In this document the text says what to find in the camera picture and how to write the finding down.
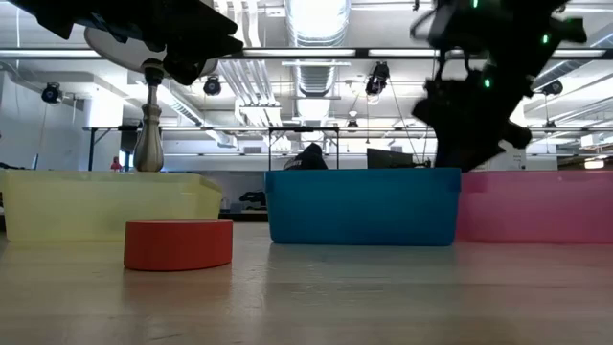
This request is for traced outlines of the person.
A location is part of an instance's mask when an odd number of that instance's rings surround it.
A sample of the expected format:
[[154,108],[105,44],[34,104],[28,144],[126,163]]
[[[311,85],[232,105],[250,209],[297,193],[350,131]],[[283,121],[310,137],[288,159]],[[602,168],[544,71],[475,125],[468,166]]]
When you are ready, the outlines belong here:
[[284,170],[326,170],[328,168],[322,148],[311,143],[297,156],[291,158],[284,164]]

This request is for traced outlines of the red tape roll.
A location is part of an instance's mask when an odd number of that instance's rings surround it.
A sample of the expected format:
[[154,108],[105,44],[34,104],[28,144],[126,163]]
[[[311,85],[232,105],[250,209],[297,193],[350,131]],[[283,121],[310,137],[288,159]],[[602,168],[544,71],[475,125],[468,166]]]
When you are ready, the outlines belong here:
[[233,259],[234,223],[223,219],[133,220],[125,225],[124,267],[184,271]]

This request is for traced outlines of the black computer monitor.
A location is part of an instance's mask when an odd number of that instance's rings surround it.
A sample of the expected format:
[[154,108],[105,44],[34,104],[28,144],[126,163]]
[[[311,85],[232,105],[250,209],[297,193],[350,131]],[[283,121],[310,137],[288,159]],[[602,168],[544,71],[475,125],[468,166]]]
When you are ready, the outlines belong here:
[[383,149],[367,149],[369,169],[414,168],[413,155]]

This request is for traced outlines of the blue plastic bin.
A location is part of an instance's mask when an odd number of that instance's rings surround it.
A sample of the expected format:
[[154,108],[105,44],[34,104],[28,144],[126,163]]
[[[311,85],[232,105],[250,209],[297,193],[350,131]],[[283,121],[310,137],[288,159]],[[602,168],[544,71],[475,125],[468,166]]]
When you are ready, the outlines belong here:
[[449,246],[458,169],[270,171],[271,240],[284,244]]

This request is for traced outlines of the pink plastic bin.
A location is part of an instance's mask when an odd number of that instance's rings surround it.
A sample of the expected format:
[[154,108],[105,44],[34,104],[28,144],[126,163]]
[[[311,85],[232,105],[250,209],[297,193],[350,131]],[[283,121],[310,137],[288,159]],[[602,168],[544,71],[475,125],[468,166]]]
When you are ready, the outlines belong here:
[[466,172],[456,240],[613,244],[613,171]]

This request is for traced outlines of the silver ventilation duct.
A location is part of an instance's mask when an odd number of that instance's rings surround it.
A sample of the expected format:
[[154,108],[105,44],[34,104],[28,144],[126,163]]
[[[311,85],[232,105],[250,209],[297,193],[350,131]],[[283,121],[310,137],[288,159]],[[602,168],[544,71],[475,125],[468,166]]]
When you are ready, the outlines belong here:
[[[344,44],[352,0],[284,0],[290,45],[336,48]],[[299,91],[306,97],[325,97],[332,89],[335,67],[294,68]]]

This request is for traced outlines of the yellow plastic bin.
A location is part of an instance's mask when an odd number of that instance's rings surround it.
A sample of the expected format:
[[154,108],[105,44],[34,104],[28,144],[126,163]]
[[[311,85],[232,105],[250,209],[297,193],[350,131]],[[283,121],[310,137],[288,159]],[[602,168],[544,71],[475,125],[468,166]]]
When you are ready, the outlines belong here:
[[121,242],[133,220],[217,219],[222,190],[168,172],[0,172],[11,242]]

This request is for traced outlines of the silver lamp base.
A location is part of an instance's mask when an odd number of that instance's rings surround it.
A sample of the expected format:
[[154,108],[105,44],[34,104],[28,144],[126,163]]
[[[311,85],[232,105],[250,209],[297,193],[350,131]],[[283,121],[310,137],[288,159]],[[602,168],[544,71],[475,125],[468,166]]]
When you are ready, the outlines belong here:
[[147,101],[142,106],[143,127],[138,135],[133,163],[138,172],[157,173],[164,165],[159,129],[162,109],[157,103],[157,89],[165,76],[162,61],[149,58],[142,64],[147,82]]

